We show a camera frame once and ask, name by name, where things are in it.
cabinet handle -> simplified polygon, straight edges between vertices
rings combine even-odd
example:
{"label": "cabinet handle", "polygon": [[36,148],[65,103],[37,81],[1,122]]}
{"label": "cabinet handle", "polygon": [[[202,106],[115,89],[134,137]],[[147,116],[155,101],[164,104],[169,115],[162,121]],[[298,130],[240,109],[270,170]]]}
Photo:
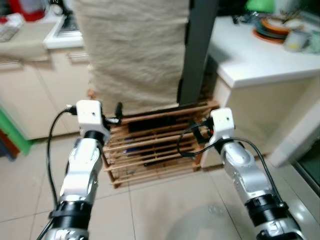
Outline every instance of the cabinet handle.
{"label": "cabinet handle", "polygon": [[89,55],[87,53],[75,53],[75,54],[70,54],[70,53],[67,53],[66,54],[66,57],[68,59],[76,59],[76,58],[87,58]]}
{"label": "cabinet handle", "polygon": [[11,64],[21,64],[21,61],[20,60],[0,61],[0,66],[11,65]]}

green object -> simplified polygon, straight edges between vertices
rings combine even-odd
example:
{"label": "green object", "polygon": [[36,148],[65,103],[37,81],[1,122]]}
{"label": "green object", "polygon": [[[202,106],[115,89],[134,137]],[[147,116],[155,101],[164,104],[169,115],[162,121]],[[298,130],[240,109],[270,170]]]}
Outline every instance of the green object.
{"label": "green object", "polygon": [[248,0],[245,8],[251,12],[273,13],[275,11],[274,0]]}
{"label": "green object", "polygon": [[32,142],[25,139],[24,136],[10,122],[5,113],[0,109],[0,129],[7,135],[16,147],[27,155],[30,151]]}
{"label": "green object", "polygon": [[309,176],[320,186],[320,140],[298,161]]}

dish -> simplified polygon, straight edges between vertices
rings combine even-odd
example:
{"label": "dish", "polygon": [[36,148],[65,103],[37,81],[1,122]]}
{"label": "dish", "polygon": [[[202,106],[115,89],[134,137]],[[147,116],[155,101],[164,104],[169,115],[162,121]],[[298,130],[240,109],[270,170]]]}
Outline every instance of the dish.
{"label": "dish", "polygon": [[262,39],[264,41],[267,41],[269,43],[283,44],[285,42],[284,39],[275,39],[275,38],[272,38],[272,37],[264,36],[264,35],[258,33],[256,28],[254,28],[252,32],[257,38]]}
{"label": "dish", "polygon": [[268,17],[267,22],[271,25],[273,25],[274,27],[278,27],[278,28],[285,28],[285,29],[300,29],[304,26],[304,23],[302,22],[301,19],[298,18],[293,18],[287,21],[284,21],[281,18],[277,18],[277,17]]}
{"label": "dish", "polygon": [[267,18],[262,19],[261,23],[266,29],[268,29],[269,32],[274,34],[288,35],[289,32],[291,31],[291,28],[274,25],[273,24],[274,22],[273,21],[269,22]]}
{"label": "dish", "polygon": [[281,40],[285,40],[287,37],[287,34],[276,34],[274,32],[269,32],[268,29],[264,27],[261,22],[257,22],[255,26],[256,26],[257,33],[264,35],[266,37],[273,38],[273,39],[281,39]]}

beige cloth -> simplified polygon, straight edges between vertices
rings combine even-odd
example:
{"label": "beige cloth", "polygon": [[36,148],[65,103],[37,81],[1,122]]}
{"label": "beige cloth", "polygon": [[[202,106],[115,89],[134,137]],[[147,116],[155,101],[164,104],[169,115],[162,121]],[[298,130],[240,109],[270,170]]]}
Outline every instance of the beige cloth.
{"label": "beige cloth", "polygon": [[189,0],[75,0],[103,111],[125,115],[177,107]]}
{"label": "beige cloth", "polygon": [[44,61],[49,53],[44,39],[55,23],[25,23],[8,42],[0,43],[1,59]]}

floor tile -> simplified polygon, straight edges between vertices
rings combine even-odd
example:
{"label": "floor tile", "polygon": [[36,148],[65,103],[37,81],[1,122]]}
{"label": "floor tile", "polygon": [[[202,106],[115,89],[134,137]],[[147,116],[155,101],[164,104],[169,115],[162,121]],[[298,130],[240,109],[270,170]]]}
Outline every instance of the floor tile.
{"label": "floor tile", "polygon": [[34,216],[27,216],[0,222],[1,239],[29,240],[33,219]]}
{"label": "floor tile", "polygon": [[[48,222],[49,212],[35,216],[31,240],[37,238]],[[89,224],[90,240],[134,240],[134,229],[129,193],[97,199],[93,205]]]}
{"label": "floor tile", "polygon": [[[302,232],[309,240],[316,240],[320,236],[320,226],[303,202],[298,198],[288,183],[281,177],[275,168],[269,169],[278,191],[289,210],[299,223]],[[246,208],[242,205],[237,191],[233,187],[231,179],[223,169],[210,172],[221,198],[228,209],[230,216],[243,240],[255,239],[254,227],[248,216]]]}
{"label": "floor tile", "polygon": [[0,159],[0,222],[35,213],[44,176],[44,144],[32,146],[28,156],[10,162]]}
{"label": "floor tile", "polygon": [[165,175],[165,176],[160,175],[152,179],[142,179],[141,182],[139,183],[132,184],[130,182],[129,185],[130,185],[130,190],[136,190],[136,189],[149,187],[152,185],[158,185],[158,184],[162,184],[162,183],[166,183],[166,182],[170,182],[178,179],[187,178],[187,177],[198,175],[198,174],[203,174],[203,172],[202,171],[194,172],[192,169],[190,169],[189,172],[181,172],[181,173],[173,172],[172,174]]}
{"label": "floor tile", "polygon": [[318,197],[293,166],[287,165],[279,168],[278,171],[281,173],[280,175],[283,179],[291,186],[292,190],[299,196],[318,224],[320,224],[320,197]]}
{"label": "floor tile", "polygon": [[254,225],[248,215],[247,209],[241,202],[237,191],[231,179],[222,169],[216,169],[210,172],[215,186],[228,210],[234,225],[236,226],[242,240],[256,239]]}
{"label": "floor tile", "polygon": [[[52,141],[51,144],[51,171],[53,180],[56,186],[57,194],[59,195],[63,180],[65,177],[65,169],[69,159],[69,154],[75,144],[78,137],[72,136],[67,138],[60,138]],[[96,199],[103,198],[106,196],[124,193],[128,191],[128,187],[119,187],[114,189],[109,180],[108,174],[102,170],[99,174],[99,187],[96,193]],[[37,213],[50,211],[53,208],[53,200],[51,189],[47,177],[47,172],[43,180],[41,187],[41,193],[39,198],[39,204],[37,207]]]}
{"label": "floor tile", "polygon": [[41,231],[44,229],[44,227],[47,225],[49,219],[49,211],[38,213],[34,216],[33,226],[31,230],[31,237],[30,240],[35,240],[41,233]]}
{"label": "floor tile", "polygon": [[[77,136],[71,136],[58,138],[51,142],[51,174],[58,195],[65,177],[69,154],[77,138]],[[37,213],[51,211],[53,209],[52,193],[45,164],[43,165],[43,169],[45,174],[36,210]]]}
{"label": "floor tile", "polygon": [[239,240],[207,173],[130,190],[136,240]]}

